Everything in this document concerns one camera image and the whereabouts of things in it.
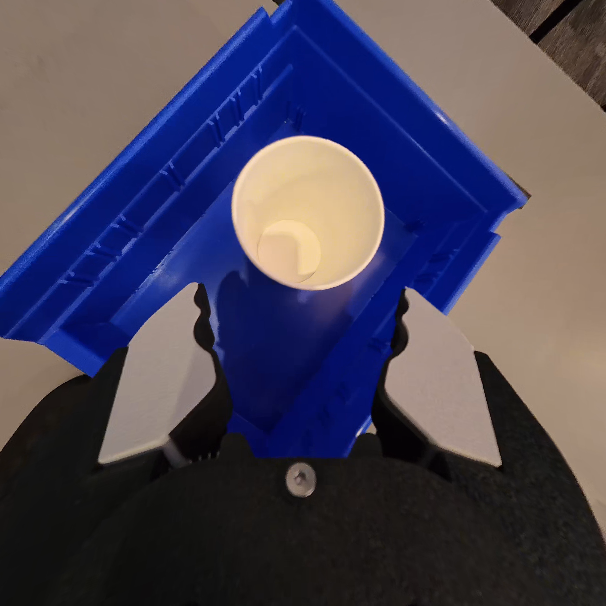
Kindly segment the blue plastic bin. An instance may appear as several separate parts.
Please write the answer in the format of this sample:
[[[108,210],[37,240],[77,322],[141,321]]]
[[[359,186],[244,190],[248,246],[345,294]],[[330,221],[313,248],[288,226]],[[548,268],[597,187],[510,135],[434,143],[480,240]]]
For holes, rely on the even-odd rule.
[[[304,293],[231,223],[246,162],[298,134],[348,148],[383,195],[371,264]],[[1,336],[94,376],[190,282],[213,307],[230,429],[257,455],[337,458],[370,423],[402,289],[448,313],[528,195],[333,1],[237,31],[1,277]]]

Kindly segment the white paper cup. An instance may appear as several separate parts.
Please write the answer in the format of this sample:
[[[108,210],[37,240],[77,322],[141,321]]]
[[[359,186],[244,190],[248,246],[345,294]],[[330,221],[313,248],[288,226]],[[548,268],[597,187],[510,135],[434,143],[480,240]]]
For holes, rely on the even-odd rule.
[[[272,280],[318,292],[357,277],[380,246],[385,208],[367,166],[331,140],[293,136],[244,166],[231,218],[247,258]]]

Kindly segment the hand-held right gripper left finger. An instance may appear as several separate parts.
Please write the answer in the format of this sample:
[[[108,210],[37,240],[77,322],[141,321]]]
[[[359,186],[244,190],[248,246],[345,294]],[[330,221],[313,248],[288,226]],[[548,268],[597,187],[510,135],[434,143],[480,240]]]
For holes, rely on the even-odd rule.
[[[216,455],[231,419],[230,389],[204,284],[186,285],[130,341],[102,465],[162,451],[172,466]]]

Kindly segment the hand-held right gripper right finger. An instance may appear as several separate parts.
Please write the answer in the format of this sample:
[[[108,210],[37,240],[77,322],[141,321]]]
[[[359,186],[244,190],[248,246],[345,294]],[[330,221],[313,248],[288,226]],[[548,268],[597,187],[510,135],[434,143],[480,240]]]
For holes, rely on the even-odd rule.
[[[450,453],[502,465],[474,347],[413,289],[402,291],[396,308],[373,424],[387,456],[429,464],[436,454]]]

